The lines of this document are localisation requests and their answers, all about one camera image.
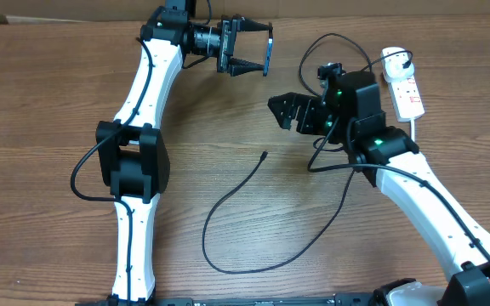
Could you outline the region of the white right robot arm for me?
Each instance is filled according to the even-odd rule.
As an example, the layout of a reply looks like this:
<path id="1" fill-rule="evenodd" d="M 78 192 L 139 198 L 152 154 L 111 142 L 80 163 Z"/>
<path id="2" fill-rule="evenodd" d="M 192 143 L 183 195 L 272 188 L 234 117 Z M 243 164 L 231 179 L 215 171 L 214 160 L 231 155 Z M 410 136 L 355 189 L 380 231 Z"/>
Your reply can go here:
<path id="1" fill-rule="evenodd" d="M 374 74 L 331 72 L 323 81 L 321 97 L 285 93 L 268 100 L 279 126 L 288 129 L 296 120 L 299 133 L 342 145 L 346 167 L 395 202 L 447 278 L 444 287 L 393 281 L 376 289 L 371 303 L 490 305 L 490 233 L 444 187 L 411 137 L 387 125 Z"/>

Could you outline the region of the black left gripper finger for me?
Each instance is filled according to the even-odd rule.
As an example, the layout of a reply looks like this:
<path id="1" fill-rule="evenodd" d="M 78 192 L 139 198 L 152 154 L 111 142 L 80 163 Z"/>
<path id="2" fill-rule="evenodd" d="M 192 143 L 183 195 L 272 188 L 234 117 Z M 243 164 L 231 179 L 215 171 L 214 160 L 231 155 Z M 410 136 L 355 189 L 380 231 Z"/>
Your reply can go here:
<path id="1" fill-rule="evenodd" d="M 251 20 L 239 14 L 234 15 L 234 20 L 237 23 L 236 30 L 241 31 L 272 31 L 273 26 L 271 23 L 262 24 L 257 21 Z"/>
<path id="2" fill-rule="evenodd" d="M 257 64 L 254 62 L 247 61 L 245 59 L 230 59 L 228 66 L 228 73 L 232 77 L 240 76 L 245 73 L 253 72 L 253 71 L 264 71 L 265 66 L 261 64 Z"/>

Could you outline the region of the Samsung Galaxy smartphone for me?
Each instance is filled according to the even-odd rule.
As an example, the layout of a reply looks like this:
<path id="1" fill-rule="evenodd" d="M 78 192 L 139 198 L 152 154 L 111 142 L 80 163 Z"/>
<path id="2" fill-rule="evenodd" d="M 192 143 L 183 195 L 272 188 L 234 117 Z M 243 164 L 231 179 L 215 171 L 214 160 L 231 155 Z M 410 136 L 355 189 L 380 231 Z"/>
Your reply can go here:
<path id="1" fill-rule="evenodd" d="M 271 28 L 270 30 L 268 30 L 268 39 L 267 39 L 267 44 L 266 44 L 263 77 L 267 77 L 267 75 L 269 73 L 269 66 L 270 66 L 270 62 L 271 62 L 271 54 L 272 54 L 272 49 L 273 49 L 273 43 L 274 43 L 274 36 L 273 36 L 273 29 Z"/>

